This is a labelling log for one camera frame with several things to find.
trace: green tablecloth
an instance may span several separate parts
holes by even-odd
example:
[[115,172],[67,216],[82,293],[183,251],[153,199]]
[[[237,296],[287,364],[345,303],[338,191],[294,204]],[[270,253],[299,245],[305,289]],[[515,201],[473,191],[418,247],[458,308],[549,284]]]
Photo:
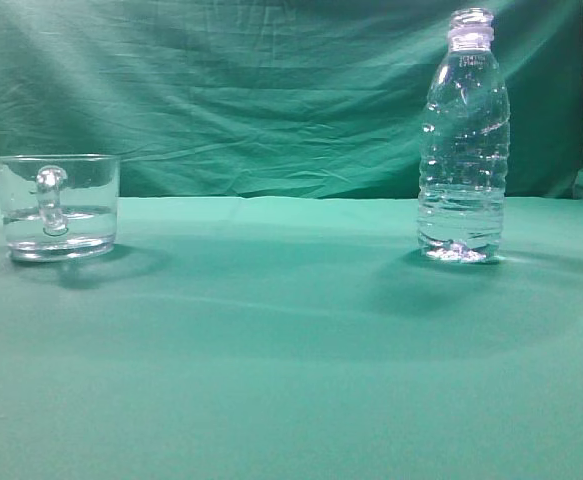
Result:
[[496,266],[415,213],[129,198],[33,266],[0,229],[0,480],[583,478],[583,201],[508,199]]

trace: water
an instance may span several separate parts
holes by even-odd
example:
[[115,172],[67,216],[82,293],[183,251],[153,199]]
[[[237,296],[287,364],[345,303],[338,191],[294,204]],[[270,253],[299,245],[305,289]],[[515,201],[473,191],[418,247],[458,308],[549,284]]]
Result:
[[4,231],[16,260],[53,261],[105,253],[113,248],[116,213],[108,207],[63,207],[68,231],[50,236],[37,208],[13,210],[3,216]]
[[418,240],[449,262],[494,258],[503,225],[509,100],[486,49],[450,51],[429,91],[422,127]]

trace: plastic water bottle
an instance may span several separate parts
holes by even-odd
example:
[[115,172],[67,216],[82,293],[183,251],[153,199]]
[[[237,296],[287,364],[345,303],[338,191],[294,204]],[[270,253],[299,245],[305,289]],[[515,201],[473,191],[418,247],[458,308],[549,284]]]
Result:
[[502,233],[509,98],[491,53],[493,14],[453,14],[449,51],[427,97],[422,126],[418,240],[427,257],[494,259]]

